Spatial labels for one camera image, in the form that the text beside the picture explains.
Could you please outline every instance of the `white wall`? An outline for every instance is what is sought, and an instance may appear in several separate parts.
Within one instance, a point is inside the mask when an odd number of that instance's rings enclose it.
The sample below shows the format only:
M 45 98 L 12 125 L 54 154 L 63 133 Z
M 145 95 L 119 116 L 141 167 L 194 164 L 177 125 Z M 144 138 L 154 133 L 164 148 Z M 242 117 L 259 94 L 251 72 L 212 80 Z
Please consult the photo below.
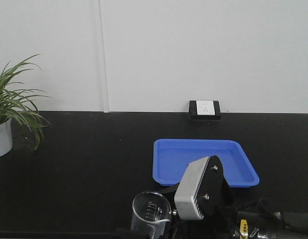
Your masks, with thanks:
M 53 97 L 41 110 L 185 112 L 211 99 L 222 112 L 308 113 L 308 0 L 101 0 L 101 11 L 106 72 L 98 0 L 0 0 L 0 71 L 41 53 L 42 71 L 19 78 Z
M 33 59 L 42 71 L 16 78 L 45 90 L 40 110 L 102 111 L 97 0 L 0 0 L 0 72 Z
M 102 0 L 111 111 L 308 113 L 308 0 Z

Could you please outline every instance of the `glass beaker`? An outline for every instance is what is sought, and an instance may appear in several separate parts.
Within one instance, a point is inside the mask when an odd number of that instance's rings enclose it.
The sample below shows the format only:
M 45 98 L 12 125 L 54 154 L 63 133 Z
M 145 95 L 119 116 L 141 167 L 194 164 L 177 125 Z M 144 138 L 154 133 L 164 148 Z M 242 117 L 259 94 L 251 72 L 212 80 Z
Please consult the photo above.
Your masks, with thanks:
M 154 191 L 137 194 L 132 203 L 131 230 L 148 234 L 151 239 L 163 235 L 166 222 L 170 221 L 171 209 L 166 197 Z

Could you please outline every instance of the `plastic tray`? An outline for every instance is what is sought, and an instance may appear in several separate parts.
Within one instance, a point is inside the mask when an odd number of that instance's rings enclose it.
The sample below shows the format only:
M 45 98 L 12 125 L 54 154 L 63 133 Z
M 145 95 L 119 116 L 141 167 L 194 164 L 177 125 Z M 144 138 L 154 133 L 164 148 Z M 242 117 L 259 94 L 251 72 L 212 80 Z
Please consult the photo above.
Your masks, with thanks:
M 239 143 L 214 139 L 159 139 L 154 143 L 153 179 L 163 186 L 179 183 L 190 162 L 217 155 L 231 187 L 248 188 L 259 177 Z

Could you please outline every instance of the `green leaf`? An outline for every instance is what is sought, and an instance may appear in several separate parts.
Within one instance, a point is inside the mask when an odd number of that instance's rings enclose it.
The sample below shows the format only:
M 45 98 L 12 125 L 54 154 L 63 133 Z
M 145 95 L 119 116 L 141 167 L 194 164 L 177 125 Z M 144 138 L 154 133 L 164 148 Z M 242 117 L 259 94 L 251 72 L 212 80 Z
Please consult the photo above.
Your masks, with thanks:
M 39 89 L 8 90 L 6 87 L 11 84 L 23 84 L 23 82 L 13 81 L 13 79 L 24 71 L 32 70 L 26 66 L 35 65 L 40 68 L 38 65 L 28 62 L 29 59 L 37 55 L 30 56 L 9 69 L 7 69 L 8 62 L 0 74 L 0 124 L 8 119 L 14 119 L 17 124 L 28 127 L 35 137 L 34 149 L 38 149 L 43 140 L 42 129 L 50 124 L 39 114 L 34 101 L 38 97 L 48 96 L 36 94 L 36 92 L 44 92 Z

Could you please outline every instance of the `tabletop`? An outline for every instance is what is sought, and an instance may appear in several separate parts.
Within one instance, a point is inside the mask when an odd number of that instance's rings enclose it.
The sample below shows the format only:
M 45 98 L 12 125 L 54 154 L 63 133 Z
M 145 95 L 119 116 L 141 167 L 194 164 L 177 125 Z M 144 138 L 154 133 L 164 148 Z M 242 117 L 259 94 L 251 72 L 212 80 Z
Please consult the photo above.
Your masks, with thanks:
M 0 157 L 1 232 L 129 228 L 134 196 L 163 188 L 152 179 L 161 138 L 240 143 L 260 184 L 234 188 L 236 201 L 267 197 L 277 211 L 308 212 L 308 114 L 225 113 L 202 122 L 187 113 L 41 114 L 51 125 L 39 149 L 13 125 L 13 149 Z

